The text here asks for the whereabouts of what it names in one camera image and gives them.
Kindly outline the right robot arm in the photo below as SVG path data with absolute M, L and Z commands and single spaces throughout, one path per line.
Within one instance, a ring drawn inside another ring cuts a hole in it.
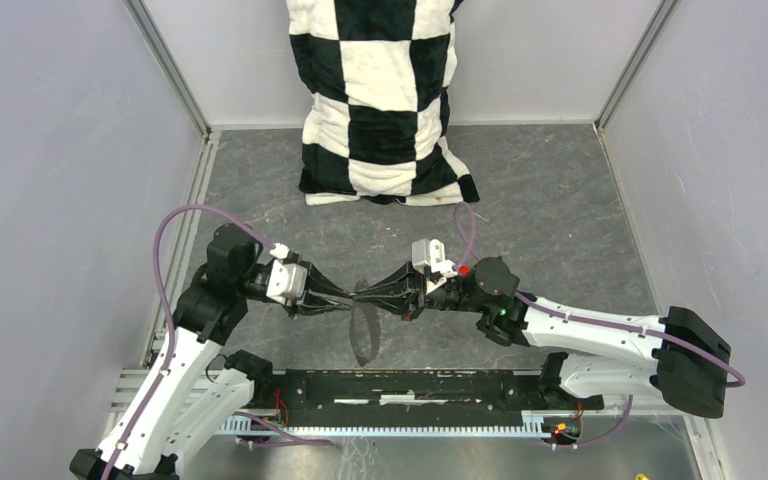
M 426 310 L 476 312 L 477 329 L 501 346 L 550 348 L 537 382 L 540 400 L 660 397 L 683 413 L 719 419 L 732 388 L 731 348 L 695 312 L 630 316 L 572 308 L 526 293 L 500 257 L 472 267 L 406 263 L 354 299 L 405 321 Z

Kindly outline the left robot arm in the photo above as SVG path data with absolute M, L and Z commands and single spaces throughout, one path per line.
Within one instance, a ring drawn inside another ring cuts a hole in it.
M 78 479 L 181 479 L 192 459 L 239 409 L 274 394 L 271 362 L 244 351 L 192 405 L 196 382 L 219 355 L 251 301 L 290 317 L 349 309 L 349 293 L 288 247 L 268 250 L 247 226 L 220 226 L 172 314 L 172 330 L 133 401 L 99 446 L 81 449 L 69 469 Z

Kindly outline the large metal keyring plate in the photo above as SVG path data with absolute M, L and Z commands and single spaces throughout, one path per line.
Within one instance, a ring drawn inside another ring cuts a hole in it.
M 360 327 L 365 325 L 369 335 L 369 348 L 360 345 Z M 381 321 L 378 309 L 368 303 L 354 301 L 350 310 L 348 338 L 359 367 L 367 366 L 380 353 Z

